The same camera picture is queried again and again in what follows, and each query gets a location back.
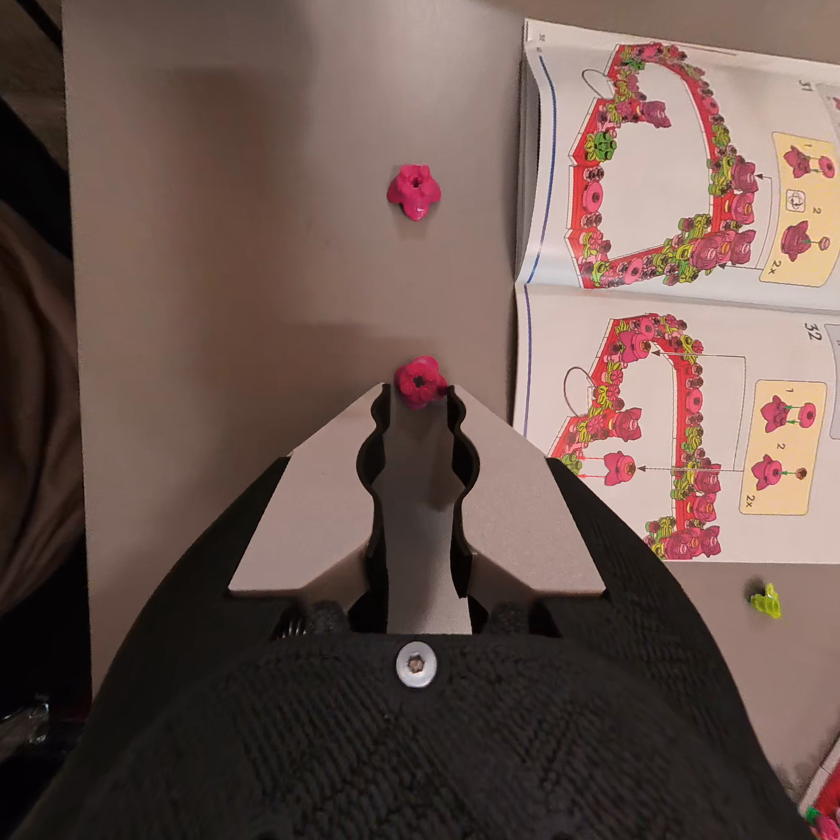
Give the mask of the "magenta lego flower piece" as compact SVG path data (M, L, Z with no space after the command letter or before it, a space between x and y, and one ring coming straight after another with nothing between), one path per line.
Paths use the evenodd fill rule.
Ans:
M411 411L420 411L448 393L448 384L438 362L429 355L418 356L398 367L393 384L402 403Z
M402 165L386 191L387 201L414 222L422 221L441 197L440 185L427 164Z

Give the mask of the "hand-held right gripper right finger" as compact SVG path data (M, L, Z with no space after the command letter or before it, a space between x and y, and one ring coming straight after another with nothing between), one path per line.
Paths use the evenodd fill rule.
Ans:
M555 598L606 591L542 451L462 386L448 388L453 510L450 573L478 634L498 606L530 613Z

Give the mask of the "lego instruction booklet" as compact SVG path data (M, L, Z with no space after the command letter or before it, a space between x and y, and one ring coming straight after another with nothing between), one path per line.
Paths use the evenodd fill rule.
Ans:
M838 63L522 47L515 428L661 560L838 564Z

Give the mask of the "brown cloth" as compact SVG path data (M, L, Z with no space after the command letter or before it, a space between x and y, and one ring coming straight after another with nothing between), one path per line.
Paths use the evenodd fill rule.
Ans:
M84 530L72 266L2 203L2 615L67 561Z

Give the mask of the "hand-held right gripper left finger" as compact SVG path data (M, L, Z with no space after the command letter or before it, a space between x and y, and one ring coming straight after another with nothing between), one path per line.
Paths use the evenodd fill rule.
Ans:
M392 388L374 385L288 457L228 591L336 602L358 632L384 633L389 613L382 499Z

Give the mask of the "red lego heart build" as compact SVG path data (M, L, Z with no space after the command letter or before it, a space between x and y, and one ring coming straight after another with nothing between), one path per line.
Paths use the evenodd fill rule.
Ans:
M839 738L815 770L799 813L815 839L839 838Z

